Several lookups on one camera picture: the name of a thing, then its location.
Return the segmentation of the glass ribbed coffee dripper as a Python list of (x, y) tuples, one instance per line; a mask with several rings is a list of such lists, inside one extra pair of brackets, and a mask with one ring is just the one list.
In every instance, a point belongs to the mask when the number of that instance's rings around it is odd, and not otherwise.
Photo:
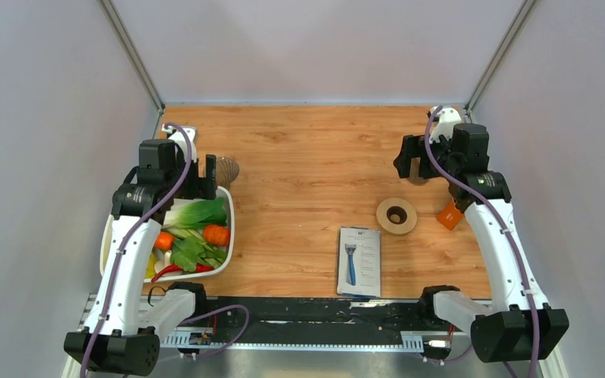
[(216, 185), (229, 190), (239, 176), (240, 167), (231, 157), (216, 157), (213, 172)]

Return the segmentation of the round wooden dripper stand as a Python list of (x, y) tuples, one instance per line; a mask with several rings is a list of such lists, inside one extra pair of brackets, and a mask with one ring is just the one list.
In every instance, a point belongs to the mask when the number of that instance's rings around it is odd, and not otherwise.
[(406, 200), (387, 198), (377, 207), (377, 223), (388, 233), (405, 235), (412, 232), (418, 223), (418, 213)]

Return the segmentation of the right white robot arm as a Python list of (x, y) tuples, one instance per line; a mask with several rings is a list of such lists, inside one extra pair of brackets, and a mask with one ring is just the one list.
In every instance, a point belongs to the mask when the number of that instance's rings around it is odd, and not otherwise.
[(393, 161), (402, 178), (418, 161), (418, 177), (443, 177), (452, 206), (473, 231), (489, 276), (490, 307), (457, 287), (425, 287), (418, 319), (428, 329), (443, 324), (470, 336), (482, 362), (544, 360), (569, 329), (564, 309), (551, 306), (540, 289), (514, 221), (512, 196), (504, 176), (489, 169), (489, 134), (480, 124), (456, 124), (449, 135), (405, 135)]

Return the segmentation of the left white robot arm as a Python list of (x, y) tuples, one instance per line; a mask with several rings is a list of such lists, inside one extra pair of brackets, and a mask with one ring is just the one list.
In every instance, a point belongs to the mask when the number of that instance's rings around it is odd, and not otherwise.
[(98, 294), (80, 330), (69, 332), (65, 352), (89, 372), (147, 376), (157, 364), (161, 341), (186, 321), (206, 322), (210, 306), (199, 283), (175, 283), (157, 304), (140, 313), (149, 256), (176, 198), (213, 196), (197, 180), (194, 143), (148, 139), (139, 145), (139, 163), (112, 198), (111, 237)]

